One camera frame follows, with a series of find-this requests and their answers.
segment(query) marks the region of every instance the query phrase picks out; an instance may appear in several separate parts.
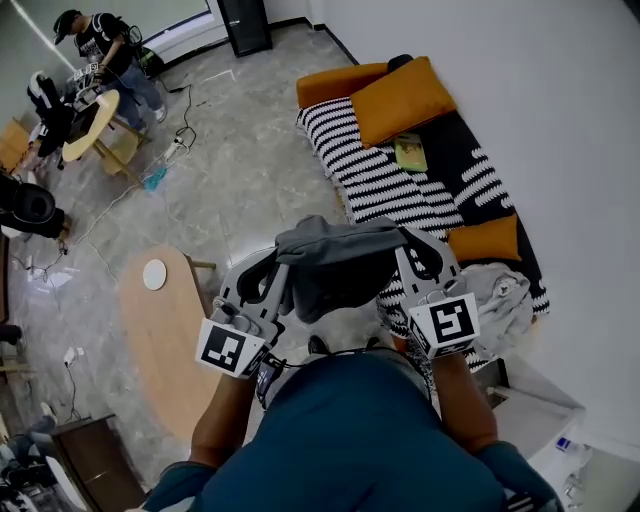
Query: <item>electric socket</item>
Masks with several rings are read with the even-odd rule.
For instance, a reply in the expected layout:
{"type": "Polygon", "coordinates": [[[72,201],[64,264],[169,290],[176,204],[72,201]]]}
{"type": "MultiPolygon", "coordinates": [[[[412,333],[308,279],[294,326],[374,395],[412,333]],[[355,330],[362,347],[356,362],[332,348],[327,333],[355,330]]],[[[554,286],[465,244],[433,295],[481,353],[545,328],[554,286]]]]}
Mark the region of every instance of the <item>electric socket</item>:
{"type": "Polygon", "coordinates": [[[76,362],[78,359],[78,354],[76,353],[76,349],[73,347],[69,347],[66,354],[64,355],[64,364],[67,368],[71,368],[71,365],[76,362]]]}

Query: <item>white cloth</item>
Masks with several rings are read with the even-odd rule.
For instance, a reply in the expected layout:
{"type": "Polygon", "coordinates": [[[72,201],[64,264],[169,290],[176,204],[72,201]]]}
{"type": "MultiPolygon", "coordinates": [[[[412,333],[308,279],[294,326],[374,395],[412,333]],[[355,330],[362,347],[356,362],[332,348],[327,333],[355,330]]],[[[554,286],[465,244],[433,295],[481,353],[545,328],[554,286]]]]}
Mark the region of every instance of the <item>white cloth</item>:
{"type": "Polygon", "coordinates": [[[529,280],[504,263],[470,265],[462,271],[476,296],[480,336],[475,349],[484,358],[503,356],[531,327],[533,300],[529,280]]]}

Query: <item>black t-shirt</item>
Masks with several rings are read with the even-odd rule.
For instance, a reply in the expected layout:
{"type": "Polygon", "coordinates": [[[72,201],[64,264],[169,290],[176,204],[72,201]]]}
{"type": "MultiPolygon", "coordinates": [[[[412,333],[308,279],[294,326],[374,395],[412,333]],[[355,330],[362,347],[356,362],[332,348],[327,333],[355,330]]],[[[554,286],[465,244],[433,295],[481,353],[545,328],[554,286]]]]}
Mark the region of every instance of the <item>black t-shirt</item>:
{"type": "MultiPolygon", "coordinates": [[[[120,22],[115,16],[106,12],[94,14],[89,28],[85,32],[76,34],[76,46],[82,57],[86,57],[92,62],[100,62],[109,52],[111,43],[119,34],[121,34],[120,22]]],[[[109,69],[105,72],[102,82],[109,83],[115,80],[112,73],[117,76],[124,73],[131,64],[131,58],[131,48],[126,44],[120,46],[118,52],[109,62],[109,69]]]]}

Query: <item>blue shirt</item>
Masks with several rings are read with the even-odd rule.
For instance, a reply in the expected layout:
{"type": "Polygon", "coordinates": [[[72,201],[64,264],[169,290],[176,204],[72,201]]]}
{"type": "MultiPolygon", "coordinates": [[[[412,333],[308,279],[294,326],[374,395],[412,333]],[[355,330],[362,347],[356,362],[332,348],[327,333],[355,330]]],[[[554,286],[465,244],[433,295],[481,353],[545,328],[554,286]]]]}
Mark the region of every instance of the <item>blue shirt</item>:
{"type": "Polygon", "coordinates": [[[170,466],[143,508],[187,497],[194,511],[561,510],[514,446],[470,455],[402,372],[366,354],[302,368],[252,442],[218,470],[170,466]]]}

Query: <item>gray tile floor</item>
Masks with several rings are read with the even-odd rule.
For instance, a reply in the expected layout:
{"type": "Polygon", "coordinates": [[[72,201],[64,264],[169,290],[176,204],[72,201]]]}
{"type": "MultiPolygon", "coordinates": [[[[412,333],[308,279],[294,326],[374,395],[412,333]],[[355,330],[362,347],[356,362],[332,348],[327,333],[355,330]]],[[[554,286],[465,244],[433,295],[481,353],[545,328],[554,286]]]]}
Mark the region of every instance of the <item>gray tile floor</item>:
{"type": "MultiPolygon", "coordinates": [[[[81,347],[84,355],[72,367],[76,408],[82,415],[117,415],[124,444],[148,485],[169,463],[183,459],[188,446],[157,422],[127,350],[117,299],[117,280],[127,259],[167,243],[194,259],[215,261],[216,272],[198,271],[205,293],[213,297],[230,265],[272,245],[275,235],[304,215],[344,222],[319,161],[294,126],[295,83],[349,61],[326,33],[304,25],[273,36],[272,51],[236,59],[225,45],[164,74],[169,88],[193,84],[188,119],[198,137],[155,192],[132,190],[100,218],[130,186],[123,176],[106,175],[95,155],[63,172],[50,170],[49,189],[75,221],[70,254],[48,271],[46,282],[14,260],[9,264],[11,317],[23,326],[24,356],[34,370],[29,377],[10,377],[23,423],[35,419],[40,400],[49,401],[63,421],[69,417],[72,384],[62,361],[70,346],[81,347]],[[233,77],[226,73],[207,80],[229,69],[233,77]],[[99,218],[90,235],[75,245],[99,218]]],[[[186,91],[163,95],[168,116],[155,125],[147,112],[154,140],[132,163],[140,173],[160,167],[153,159],[170,144],[188,104],[186,91]]],[[[13,240],[10,252],[23,261],[32,255],[41,267],[57,257],[56,244],[36,236],[28,242],[13,240]]],[[[373,305],[334,313],[313,326],[291,316],[283,321],[288,329],[276,353],[294,362],[305,357],[310,332],[324,336],[336,350],[381,335],[373,305]]],[[[249,436],[260,418],[254,410],[249,436]]]]}

